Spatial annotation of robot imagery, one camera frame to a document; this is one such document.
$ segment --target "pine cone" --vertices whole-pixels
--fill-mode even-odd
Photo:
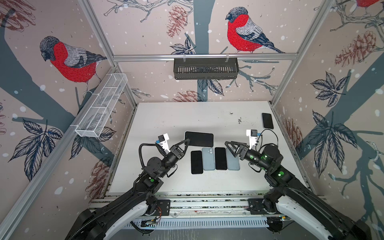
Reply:
[[[94,198],[100,197],[107,180],[109,173],[109,167],[105,165],[102,161],[98,161],[93,167],[91,172],[91,178],[89,180],[89,185],[85,189],[88,192],[87,196],[91,198],[89,204]]]
[[[285,119],[285,122],[283,122],[284,128],[287,131],[289,138],[292,141],[293,146],[296,149],[301,148],[301,142],[303,141],[303,135],[301,134],[301,129],[296,125],[296,123],[293,123],[293,119],[291,121],[287,121]]]
[[[346,48],[341,50],[340,55],[336,55],[335,66],[341,64],[345,67],[352,63],[361,62],[374,50],[376,44],[376,34],[372,31],[366,31],[352,40]]]
[[[35,16],[31,10],[36,8],[25,0],[0,0],[0,19],[3,20],[8,11],[14,9],[15,13],[8,18],[5,27],[13,31],[24,31],[29,24],[35,25]]]
[[[172,98],[174,102],[201,102],[202,97],[195,91],[187,90],[186,92],[177,93],[176,98]]]
[[[173,38],[179,35],[184,27],[187,25],[187,12],[181,6],[173,6],[168,14],[167,34]]]

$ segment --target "black metal basket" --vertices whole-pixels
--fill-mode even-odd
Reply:
[[[175,58],[175,79],[235,79],[239,73],[237,58]]]

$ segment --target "bird wing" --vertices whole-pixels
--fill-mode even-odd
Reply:
[[[68,57],[64,61],[64,64],[71,68],[82,68],[86,66],[87,51],[84,48],[72,47],[64,43],[68,52]]]
[[[236,28],[237,34],[241,38],[252,41],[260,36],[263,33],[263,30],[257,26],[251,18],[248,18],[247,23],[244,26]]]

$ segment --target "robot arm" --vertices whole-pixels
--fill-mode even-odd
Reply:
[[[225,142],[233,156],[246,159],[265,171],[265,179],[273,189],[265,196],[267,212],[286,214],[319,239],[372,239],[367,224],[355,222],[339,213],[308,190],[291,172],[280,165],[283,156],[277,145],[266,144],[262,153],[241,142]]]
[[[184,150],[180,148],[181,144],[185,144]],[[178,160],[183,158],[188,145],[189,139],[183,140],[173,145],[168,154],[157,144],[140,145],[141,162],[142,146],[156,146],[164,158],[160,160],[158,157],[152,157],[147,166],[142,162],[143,172],[134,181],[133,187],[115,201],[94,212],[86,209],[79,214],[65,240],[108,240],[137,217],[153,214],[157,202],[154,194],[163,184],[160,178],[165,175],[170,177],[175,172],[168,175]]]

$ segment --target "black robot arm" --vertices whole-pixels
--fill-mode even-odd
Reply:
[[[276,144],[266,144],[262,153],[249,149],[246,143],[225,142],[233,156],[247,160],[264,170],[265,179],[273,189],[264,195],[264,207],[270,212],[277,212],[276,203],[281,196],[288,196],[317,219],[331,234],[330,240],[356,239],[370,240],[371,232],[363,221],[353,221],[333,209],[318,196],[306,188],[291,172],[281,166],[283,156]]]

